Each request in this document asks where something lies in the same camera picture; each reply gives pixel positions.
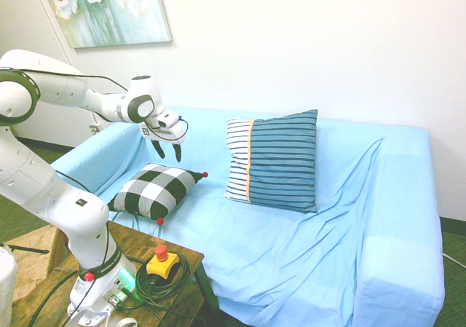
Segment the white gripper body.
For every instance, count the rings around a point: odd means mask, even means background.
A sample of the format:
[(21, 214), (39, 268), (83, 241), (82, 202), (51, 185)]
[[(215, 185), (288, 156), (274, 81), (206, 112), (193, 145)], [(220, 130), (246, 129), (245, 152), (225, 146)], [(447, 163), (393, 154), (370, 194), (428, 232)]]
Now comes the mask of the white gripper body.
[(144, 138), (171, 143), (182, 143), (187, 133), (177, 114), (150, 116), (139, 124), (139, 128)]

